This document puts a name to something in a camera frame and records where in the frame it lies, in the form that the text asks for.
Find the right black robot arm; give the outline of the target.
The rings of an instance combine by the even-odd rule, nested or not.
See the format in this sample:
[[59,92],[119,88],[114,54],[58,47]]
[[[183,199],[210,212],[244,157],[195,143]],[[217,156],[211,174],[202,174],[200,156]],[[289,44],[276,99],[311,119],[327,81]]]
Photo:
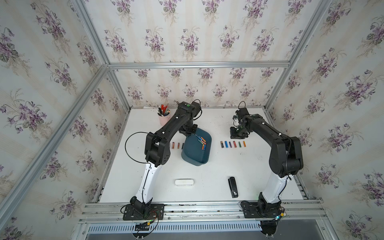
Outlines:
[[239,124],[230,128],[231,139],[243,140],[250,133],[256,133],[271,147],[269,166],[272,173],[259,195],[258,207],[263,211],[278,208],[288,182],[304,167],[301,141],[279,132],[261,115],[251,115],[245,108],[237,110],[233,119]]

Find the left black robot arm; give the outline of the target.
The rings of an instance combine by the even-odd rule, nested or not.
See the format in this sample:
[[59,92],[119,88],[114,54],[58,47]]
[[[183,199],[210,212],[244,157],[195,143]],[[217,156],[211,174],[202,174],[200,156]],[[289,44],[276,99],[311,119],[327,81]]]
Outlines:
[[192,103],[181,102],[178,104],[174,115],[155,133],[147,133],[145,142],[146,165],[143,180],[138,192],[130,200],[130,204],[137,210],[143,210],[149,206],[153,199],[156,180],[162,166],[167,163],[171,156],[171,140],[179,132],[189,137],[197,131],[198,125],[194,120],[202,113],[201,102],[196,100]]

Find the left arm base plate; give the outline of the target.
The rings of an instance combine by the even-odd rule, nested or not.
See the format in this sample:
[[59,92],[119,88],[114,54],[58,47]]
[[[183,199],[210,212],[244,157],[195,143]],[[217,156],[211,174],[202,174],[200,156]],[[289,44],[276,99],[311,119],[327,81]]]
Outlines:
[[164,218],[164,210],[164,204],[151,204],[150,206],[144,205],[141,207],[134,207],[129,204],[123,210],[123,220],[162,220]]

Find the teal plastic storage box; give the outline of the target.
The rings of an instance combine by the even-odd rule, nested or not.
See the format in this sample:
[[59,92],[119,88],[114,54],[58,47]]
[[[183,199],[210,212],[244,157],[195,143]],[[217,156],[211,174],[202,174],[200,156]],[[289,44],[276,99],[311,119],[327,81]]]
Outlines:
[[190,135],[184,142],[182,159],[194,166],[201,166],[209,161],[212,146],[211,135],[197,128],[194,135]]

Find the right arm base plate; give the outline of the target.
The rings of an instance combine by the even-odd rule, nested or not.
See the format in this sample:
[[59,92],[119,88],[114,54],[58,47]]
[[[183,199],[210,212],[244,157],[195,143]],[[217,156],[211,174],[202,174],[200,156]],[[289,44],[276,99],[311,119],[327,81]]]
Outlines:
[[280,219],[284,216],[284,209],[281,207],[281,202],[269,204],[263,201],[242,201],[240,206],[246,219]]

